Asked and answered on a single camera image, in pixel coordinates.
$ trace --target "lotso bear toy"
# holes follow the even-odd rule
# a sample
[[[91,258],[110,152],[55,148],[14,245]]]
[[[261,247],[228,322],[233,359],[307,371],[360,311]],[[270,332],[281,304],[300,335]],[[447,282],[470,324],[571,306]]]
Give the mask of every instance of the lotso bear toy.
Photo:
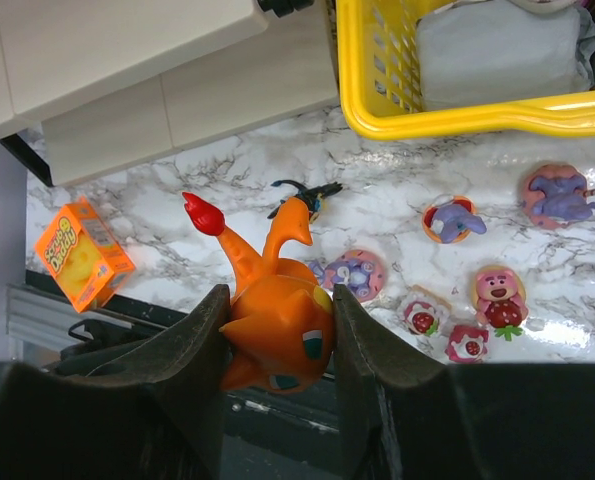
[[[511,341],[522,334],[521,323],[528,316],[526,290],[511,269],[489,265],[477,272],[471,291],[477,320],[495,329],[495,336]]]

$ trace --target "figurine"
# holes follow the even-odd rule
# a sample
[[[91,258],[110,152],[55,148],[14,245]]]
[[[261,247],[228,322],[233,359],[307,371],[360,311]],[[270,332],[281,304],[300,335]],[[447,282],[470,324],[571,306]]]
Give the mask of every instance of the figurine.
[[[471,298],[477,310],[477,320],[495,329],[496,337],[510,342],[521,335],[521,323],[528,316],[526,290],[511,269],[489,265],[477,272]]]
[[[442,195],[424,212],[422,226],[437,243],[457,243],[471,231],[486,233],[486,224],[475,213],[475,205],[466,197]]]
[[[570,165],[545,165],[524,182],[522,210],[534,225],[553,230],[593,215],[586,178]]]
[[[337,182],[328,183],[320,187],[307,188],[304,184],[296,182],[294,180],[277,180],[276,182],[271,183],[271,186],[279,187],[283,184],[292,185],[297,189],[295,198],[298,198],[299,200],[304,202],[308,207],[310,223],[313,223],[315,220],[317,220],[317,217],[319,217],[319,212],[321,212],[324,209],[324,200],[328,197],[336,195],[343,189],[341,183]],[[279,208],[280,207],[277,207],[275,210],[273,210],[270,213],[270,215],[268,215],[268,218],[275,218],[275,215],[277,215]]]
[[[315,383],[334,345],[332,300],[306,265],[279,258],[288,240],[312,245],[306,204],[286,200],[259,255],[226,226],[217,207],[191,193],[183,196],[197,230],[219,240],[237,283],[232,320],[220,329],[235,347],[221,388],[292,393]]]
[[[415,285],[403,302],[404,323],[414,335],[430,337],[450,316],[450,304]]]
[[[366,250],[350,250],[326,268],[319,262],[308,266],[322,287],[332,290],[341,283],[362,303],[375,298],[386,282],[386,271],[379,257]]]
[[[456,325],[448,337],[446,355],[455,363],[481,363],[488,353],[488,331],[469,325]]]

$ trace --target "charmander figure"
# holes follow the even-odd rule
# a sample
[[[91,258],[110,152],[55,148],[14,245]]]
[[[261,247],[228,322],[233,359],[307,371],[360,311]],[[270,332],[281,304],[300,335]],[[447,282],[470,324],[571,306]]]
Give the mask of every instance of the charmander figure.
[[[221,331],[236,351],[221,388],[293,393],[317,382],[335,341],[332,301],[306,265],[279,258],[288,240],[312,245],[306,204],[286,200],[259,255],[226,226],[221,210],[192,193],[182,195],[197,230],[217,237],[235,273],[231,321]]]

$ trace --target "marble countertop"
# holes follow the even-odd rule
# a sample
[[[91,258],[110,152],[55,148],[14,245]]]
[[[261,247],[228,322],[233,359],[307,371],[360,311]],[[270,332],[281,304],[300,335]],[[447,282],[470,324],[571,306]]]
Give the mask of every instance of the marble countertop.
[[[37,137],[33,146],[41,150]],[[287,245],[284,256],[332,261],[365,248],[388,266],[381,294],[365,304],[397,335],[441,361],[446,336],[414,336],[398,313],[412,285],[444,297],[454,321],[472,323],[468,287],[474,272],[502,263],[524,280],[530,317],[525,334],[492,338],[489,361],[595,361],[595,217],[555,232],[520,212],[520,179],[548,160],[566,162],[595,185],[595,138],[556,139],[520,132],[376,143],[347,127],[339,108],[184,151],[71,188],[47,189],[28,178],[27,266],[45,272],[33,246],[59,208],[85,195],[137,266],[121,294],[190,311],[216,283],[233,286],[214,238],[198,234],[182,191],[219,206],[228,225],[261,249],[266,216],[292,187],[290,178],[344,191],[313,225],[313,247]],[[431,242],[420,226],[425,206],[442,193],[468,196],[488,233],[456,245]]]

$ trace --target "orange snack box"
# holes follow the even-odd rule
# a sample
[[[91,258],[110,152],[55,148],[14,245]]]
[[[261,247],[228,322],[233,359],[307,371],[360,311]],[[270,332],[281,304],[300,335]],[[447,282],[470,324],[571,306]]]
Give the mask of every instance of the orange snack box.
[[[79,313],[103,307],[135,270],[84,197],[62,207],[35,251]]]

